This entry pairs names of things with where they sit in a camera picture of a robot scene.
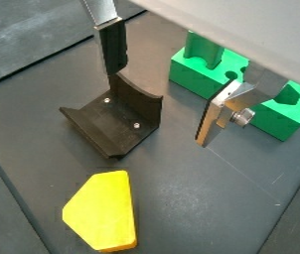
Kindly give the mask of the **black-padded gripper left finger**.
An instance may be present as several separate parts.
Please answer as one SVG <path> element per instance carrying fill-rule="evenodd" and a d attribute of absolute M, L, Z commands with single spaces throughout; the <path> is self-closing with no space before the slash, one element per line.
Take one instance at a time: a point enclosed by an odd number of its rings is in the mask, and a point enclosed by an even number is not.
<path fill-rule="evenodd" d="M 113 75 L 128 65 L 125 20 L 117 14 L 113 0 L 80 0 L 80 2 L 93 23 L 106 74 Z"/>

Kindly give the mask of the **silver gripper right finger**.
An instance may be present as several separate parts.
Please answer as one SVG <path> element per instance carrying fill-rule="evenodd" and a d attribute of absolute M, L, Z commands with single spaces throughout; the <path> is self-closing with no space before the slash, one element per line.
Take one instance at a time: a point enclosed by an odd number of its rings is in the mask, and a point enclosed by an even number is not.
<path fill-rule="evenodd" d="M 230 122 L 244 127 L 255 116 L 251 107 L 272 99 L 287 82 L 287 77 L 250 62 L 243 82 L 230 81 L 208 101 L 196 134 L 197 144 L 207 147 Z"/>

